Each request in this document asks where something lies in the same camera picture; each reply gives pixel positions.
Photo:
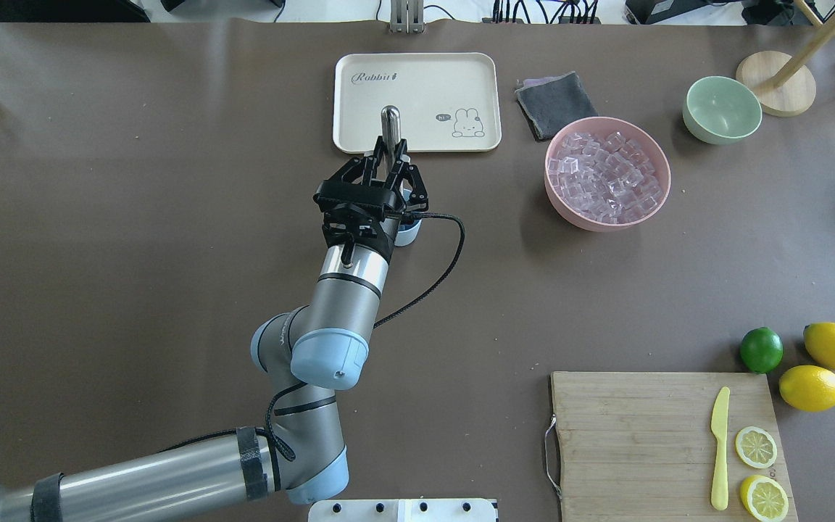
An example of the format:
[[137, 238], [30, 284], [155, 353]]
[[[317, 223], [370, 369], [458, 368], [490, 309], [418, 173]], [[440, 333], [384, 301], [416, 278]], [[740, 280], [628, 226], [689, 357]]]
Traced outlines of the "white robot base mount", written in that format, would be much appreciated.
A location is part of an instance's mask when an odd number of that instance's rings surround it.
[[318, 501], [308, 521], [498, 521], [496, 500], [414, 498]]

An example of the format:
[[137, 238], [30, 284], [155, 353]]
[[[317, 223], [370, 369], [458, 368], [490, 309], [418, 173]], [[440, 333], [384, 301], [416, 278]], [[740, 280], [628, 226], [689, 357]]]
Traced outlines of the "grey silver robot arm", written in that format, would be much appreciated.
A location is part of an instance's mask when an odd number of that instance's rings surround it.
[[360, 379], [400, 225], [428, 217], [407, 148], [403, 138], [378, 138], [316, 189], [328, 250], [311, 304], [266, 321], [251, 342], [276, 390], [264, 426], [53, 473], [23, 490], [0, 487], [0, 521], [173, 521], [278, 492], [299, 505], [342, 492], [349, 469], [336, 393]]

